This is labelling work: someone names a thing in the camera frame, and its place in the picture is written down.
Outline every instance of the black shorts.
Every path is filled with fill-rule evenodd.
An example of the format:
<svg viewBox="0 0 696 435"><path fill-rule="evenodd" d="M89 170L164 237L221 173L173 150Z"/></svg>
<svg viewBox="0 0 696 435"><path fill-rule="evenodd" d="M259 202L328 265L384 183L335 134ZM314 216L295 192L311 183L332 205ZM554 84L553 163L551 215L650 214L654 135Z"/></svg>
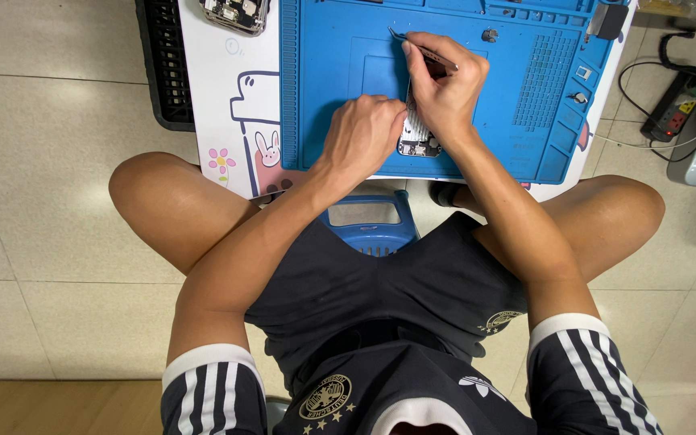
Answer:
<svg viewBox="0 0 696 435"><path fill-rule="evenodd" d="M471 362L479 343L527 312L522 285L473 236L479 223L455 212L434 231L387 257L362 254L316 219L297 237L246 322L265 331L265 353L295 373L328 338L359 322L397 318L435 334Z"/></svg>

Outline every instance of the tweezers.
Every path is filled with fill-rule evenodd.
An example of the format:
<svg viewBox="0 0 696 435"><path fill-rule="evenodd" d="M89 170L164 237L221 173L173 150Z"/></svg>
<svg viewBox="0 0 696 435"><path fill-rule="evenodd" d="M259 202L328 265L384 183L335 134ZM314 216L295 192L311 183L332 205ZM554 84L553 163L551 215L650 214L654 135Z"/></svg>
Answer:
<svg viewBox="0 0 696 435"><path fill-rule="evenodd" d="M406 41L407 40L407 34L406 33L396 33L392 29L392 27L389 25L388 26L388 31L391 32L391 36L394 37L394 39L400 40L400 41ZM444 65L445 68L450 68L453 71L458 71L458 65L453 64L451 61L447 60L445 57L440 55L439 53L435 52L434 50L430 50L424 46L419 46L416 45L419 49L420 52L428 57L429 59L439 62L440 64Z"/></svg>

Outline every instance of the hand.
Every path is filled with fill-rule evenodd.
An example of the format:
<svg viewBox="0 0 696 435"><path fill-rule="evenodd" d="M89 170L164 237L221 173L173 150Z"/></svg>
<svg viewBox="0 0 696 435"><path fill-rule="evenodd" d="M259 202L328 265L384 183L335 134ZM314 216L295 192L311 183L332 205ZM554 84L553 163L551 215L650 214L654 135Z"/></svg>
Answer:
<svg viewBox="0 0 696 435"><path fill-rule="evenodd" d="M449 36L407 32L407 38L401 47L407 56L418 116L446 148L453 146L459 141L450 138L461 138L473 132L474 106L490 64L487 59L473 54ZM458 65L458 71L448 70L446 77L435 81L417 46L424 46L444 56Z"/></svg>
<svg viewBox="0 0 696 435"><path fill-rule="evenodd" d="M339 179L349 193L394 151L406 117L407 106L385 95L363 94L347 101L332 116L324 152L313 168Z"/></svg>

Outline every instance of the white desk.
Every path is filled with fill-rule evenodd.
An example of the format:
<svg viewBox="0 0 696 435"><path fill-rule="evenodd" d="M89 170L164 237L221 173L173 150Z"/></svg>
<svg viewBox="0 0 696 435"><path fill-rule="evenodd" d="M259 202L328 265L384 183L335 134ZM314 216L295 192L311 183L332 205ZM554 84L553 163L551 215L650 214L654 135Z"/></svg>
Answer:
<svg viewBox="0 0 696 435"><path fill-rule="evenodd" d="M538 201L571 189L582 174L636 4L630 2L622 35L606 61L565 181L524 183ZM278 164L278 0L271 0L265 32L254 38L209 23L197 0L179 0L179 12L201 171L246 198L287 188L302 173Z"/></svg>

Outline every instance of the person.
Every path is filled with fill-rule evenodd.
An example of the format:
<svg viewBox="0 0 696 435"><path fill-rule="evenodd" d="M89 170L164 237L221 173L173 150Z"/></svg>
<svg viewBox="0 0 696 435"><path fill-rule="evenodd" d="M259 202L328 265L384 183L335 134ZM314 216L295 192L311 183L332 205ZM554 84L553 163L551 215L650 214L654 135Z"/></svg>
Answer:
<svg viewBox="0 0 696 435"><path fill-rule="evenodd" d="M458 71L431 79L417 46ZM487 225L455 212L376 257L317 219L394 150L406 108L383 95L335 111L318 161L263 209L174 155L114 171L121 216L186 275L162 378L164 433L267 433L244 321L265 331L292 395L275 434L661 433L587 287L657 230L660 195L598 176L536 202L472 126L487 60L430 33L409 33L402 48L420 119L466 181L432 196ZM470 365L484 356L479 341L521 313L532 419Z"/></svg>

